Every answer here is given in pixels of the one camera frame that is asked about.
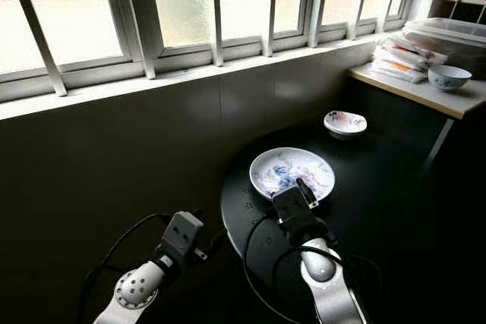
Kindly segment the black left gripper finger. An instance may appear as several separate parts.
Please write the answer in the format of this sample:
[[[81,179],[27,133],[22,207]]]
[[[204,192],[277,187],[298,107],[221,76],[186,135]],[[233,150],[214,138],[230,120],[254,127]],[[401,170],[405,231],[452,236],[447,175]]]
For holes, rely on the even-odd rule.
[[[201,257],[212,258],[219,255],[219,252],[222,252],[222,249],[228,240],[228,230],[222,228],[219,230],[219,233],[214,234],[214,237],[211,238],[208,244],[201,249]]]

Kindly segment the white floral plate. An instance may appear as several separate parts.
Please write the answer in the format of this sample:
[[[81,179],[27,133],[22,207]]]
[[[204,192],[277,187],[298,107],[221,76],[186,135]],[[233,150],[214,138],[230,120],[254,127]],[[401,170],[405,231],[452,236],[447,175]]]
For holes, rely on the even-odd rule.
[[[302,181],[311,189],[314,200],[309,206],[327,198],[336,186],[336,174],[319,155],[295,147],[278,147],[264,151],[252,161],[248,172],[251,184],[264,199]]]

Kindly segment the small floral white bowl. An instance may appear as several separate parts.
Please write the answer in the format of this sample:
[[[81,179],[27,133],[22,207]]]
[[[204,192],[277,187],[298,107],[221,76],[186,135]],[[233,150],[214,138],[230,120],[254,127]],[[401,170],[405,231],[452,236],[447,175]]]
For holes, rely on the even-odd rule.
[[[368,121],[364,116],[341,110],[328,112],[323,117],[323,125],[327,133],[337,140],[353,140],[368,129]]]

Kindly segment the round black table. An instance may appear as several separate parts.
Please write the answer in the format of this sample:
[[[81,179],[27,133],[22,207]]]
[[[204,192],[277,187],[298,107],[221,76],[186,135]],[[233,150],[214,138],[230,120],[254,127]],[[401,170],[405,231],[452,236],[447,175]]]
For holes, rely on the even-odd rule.
[[[295,125],[260,136],[226,134],[214,143],[225,166],[221,188],[223,226],[237,252],[249,247],[254,288],[243,275],[226,297],[226,323],[302,323],[315,320],[309,292],[298,286],[295,258],[275,259],[287,247],[263,213],[271,202],[247,172],[261,152],[296,147],[323,157],[336,172],[336,187],[314,212],[336,234],[338,251],[352,258],[352,278],[371,319],[383,324],[458,323],[465,314],[458,266],[447,261],[464,224],[462,193],[447,183],[466,144],[478,134],[452,127],[404,127],[333,139],[323,127]]]

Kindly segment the light wooden side table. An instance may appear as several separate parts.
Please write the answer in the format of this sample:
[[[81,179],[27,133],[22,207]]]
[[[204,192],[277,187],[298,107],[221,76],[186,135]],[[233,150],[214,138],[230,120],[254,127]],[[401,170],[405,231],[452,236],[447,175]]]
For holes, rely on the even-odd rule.
[[[369,130],[424,154],[424,169],[442,153],[486,152],[486,82],[469,81],[444,92],[428,82],[409,83],[374,72],[369,64],[350,68],[348,96],[355,112],[368,119]],[[469,151],[463,143],[472,140]]]

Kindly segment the stack of plastic packets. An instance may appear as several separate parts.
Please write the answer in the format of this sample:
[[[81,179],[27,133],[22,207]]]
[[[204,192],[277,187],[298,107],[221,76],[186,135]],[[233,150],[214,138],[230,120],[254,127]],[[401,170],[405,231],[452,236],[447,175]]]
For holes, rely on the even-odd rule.
[[[420,83],[428,77],[428,67],[441,66],[447,55],[409,42],[400,35],[388,35],[376,43],[369,70],[407,81]]]

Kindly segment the blue patterned white bowl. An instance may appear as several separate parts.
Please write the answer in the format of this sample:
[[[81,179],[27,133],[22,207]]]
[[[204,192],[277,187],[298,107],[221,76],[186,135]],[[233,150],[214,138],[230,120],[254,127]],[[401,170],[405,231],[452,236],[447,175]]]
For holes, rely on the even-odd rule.
[[[433,88],[441,91],[459,90],[471,77],[471,72],[466,71],[465,68],[445,66],[445,64],[434,64],[428,67],[428,81]]]

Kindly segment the clear plastic container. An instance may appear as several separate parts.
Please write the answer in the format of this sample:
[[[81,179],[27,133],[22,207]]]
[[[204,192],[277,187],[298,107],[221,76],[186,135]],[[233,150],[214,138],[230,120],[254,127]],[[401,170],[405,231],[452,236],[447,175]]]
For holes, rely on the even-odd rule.
[[[449,18],[426,18],[406,22],[404,30],[437,37],[444,42],[486,48],[486,25]]]

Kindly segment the white barred window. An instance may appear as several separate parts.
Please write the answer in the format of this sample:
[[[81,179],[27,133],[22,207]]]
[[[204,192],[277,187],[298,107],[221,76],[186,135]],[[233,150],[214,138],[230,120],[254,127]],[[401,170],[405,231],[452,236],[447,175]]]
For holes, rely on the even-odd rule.
[[[433,0],[0,0],[1,99],[274,60],[423,18]]]

